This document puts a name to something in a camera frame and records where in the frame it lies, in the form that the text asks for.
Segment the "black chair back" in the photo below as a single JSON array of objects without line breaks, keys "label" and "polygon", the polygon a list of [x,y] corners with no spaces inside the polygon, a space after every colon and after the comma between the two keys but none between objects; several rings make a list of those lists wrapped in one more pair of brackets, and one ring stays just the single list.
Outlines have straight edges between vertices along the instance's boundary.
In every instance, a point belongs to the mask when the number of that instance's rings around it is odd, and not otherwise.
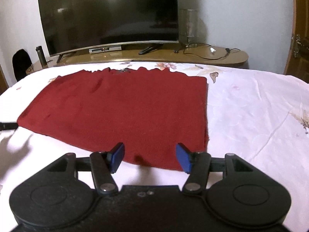
[{"label": "black chair back", "polygon": [[25,49],[20,49],[13,55],[12,65],[17,82],[27,76],[26,71],[32,65],[32,61]]}]

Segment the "clear glass vase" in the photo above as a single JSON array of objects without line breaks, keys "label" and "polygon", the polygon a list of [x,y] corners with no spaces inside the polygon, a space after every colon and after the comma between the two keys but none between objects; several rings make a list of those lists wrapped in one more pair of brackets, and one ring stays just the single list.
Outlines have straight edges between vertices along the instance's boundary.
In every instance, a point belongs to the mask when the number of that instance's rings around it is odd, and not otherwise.
[{"label": "clear glass vase", "polygon": [[195,9],[180,9],[179,41],[186,48],[197,47],[199,15]]}]

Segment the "wooden tv stand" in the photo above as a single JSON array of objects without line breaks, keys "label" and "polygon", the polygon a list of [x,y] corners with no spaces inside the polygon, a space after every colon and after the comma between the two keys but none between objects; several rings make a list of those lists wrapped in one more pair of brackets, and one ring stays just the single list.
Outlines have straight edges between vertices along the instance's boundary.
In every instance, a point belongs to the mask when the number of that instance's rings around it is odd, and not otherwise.
[{"label": "wooden tv stand", "polygon": [[167,43],[160,49],[139,55],[146,48],[144,44],[123,46],[121,51],[90,54],[87,50],[80,50],[66,55],[47,58],[49,61],[45,67],[39,61],[32,64],[26,71],[27,74],[40,71],[45,68],[66,66],[70,64],[106,63],[106,62],[172,62],[208,64],[224,67],[240,67],[247,63],[249,56],[246,52],[237,48],[224,48],[198,43],[195,48],[186,48],[179,43]]}]

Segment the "dark cylindrical bottle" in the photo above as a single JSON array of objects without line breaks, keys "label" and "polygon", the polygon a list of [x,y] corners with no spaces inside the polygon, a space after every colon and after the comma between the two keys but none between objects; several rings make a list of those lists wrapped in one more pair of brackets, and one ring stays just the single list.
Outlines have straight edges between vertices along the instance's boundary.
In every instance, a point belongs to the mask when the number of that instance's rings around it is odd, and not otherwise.
[{"label": "dark cylindrical bottle", "polygon": [[46,61],[46,57],[45,57],[45,54],[43,52],[42,46],[37,46],[36,52],[37,52],[37,55],[38,55],[38,58],[39,58],[41,65],[43,67],[45,67],[47,65],[47,61]]}]

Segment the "red knit sweater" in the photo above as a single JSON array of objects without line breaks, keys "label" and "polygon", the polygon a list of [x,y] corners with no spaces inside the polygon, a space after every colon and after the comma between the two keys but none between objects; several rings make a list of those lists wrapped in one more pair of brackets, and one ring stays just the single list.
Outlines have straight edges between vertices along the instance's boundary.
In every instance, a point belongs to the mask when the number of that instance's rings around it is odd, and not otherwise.
[{"label": "red knit sweater", "polygon": [[17,119],[20,127],[91,152],[125,145],[124,160],[180,170],[176,145],[202,151],[207,80],[139,68],[79,71],[56,78]]}]

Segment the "black remote control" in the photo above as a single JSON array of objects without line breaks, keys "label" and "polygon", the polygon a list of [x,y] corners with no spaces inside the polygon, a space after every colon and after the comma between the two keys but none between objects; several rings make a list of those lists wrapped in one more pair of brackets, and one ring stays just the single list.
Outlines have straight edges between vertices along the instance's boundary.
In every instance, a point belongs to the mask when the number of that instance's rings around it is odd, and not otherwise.
[{"label": "black remote control", "polygon": [[138,54],[139,55],[146,55],[147,53],[150,53],[152,51],[156,51],[156,50],[160,49],[162,46],[163,46],[163,44],[154,43],[154,44],[151,44],[150,46],[148,46],[147,48],[141,50]]}]

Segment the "silver set-top box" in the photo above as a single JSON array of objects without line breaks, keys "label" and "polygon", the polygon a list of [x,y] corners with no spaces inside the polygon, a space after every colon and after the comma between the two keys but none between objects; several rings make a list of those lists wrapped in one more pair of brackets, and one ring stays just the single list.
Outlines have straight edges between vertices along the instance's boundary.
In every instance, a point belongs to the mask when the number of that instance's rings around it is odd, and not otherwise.
[{"label": "silver set-top box", "polygon": [[89,51],[90,54],[112,52],[112,51],[121,51],[121,45],[119,45],[119,46],[108,46],[108,47],[91,48],[88,51]]}]

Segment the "large black curved television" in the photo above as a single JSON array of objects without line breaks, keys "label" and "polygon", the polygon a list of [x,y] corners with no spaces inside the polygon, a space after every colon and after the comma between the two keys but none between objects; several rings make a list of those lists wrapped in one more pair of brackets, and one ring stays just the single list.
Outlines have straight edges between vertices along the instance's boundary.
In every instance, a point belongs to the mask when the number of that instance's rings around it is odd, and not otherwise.
[{"label": "large black curved television", "polygon": [[38,4],[50,55],[179,39],[177,0],[38,0]]}]

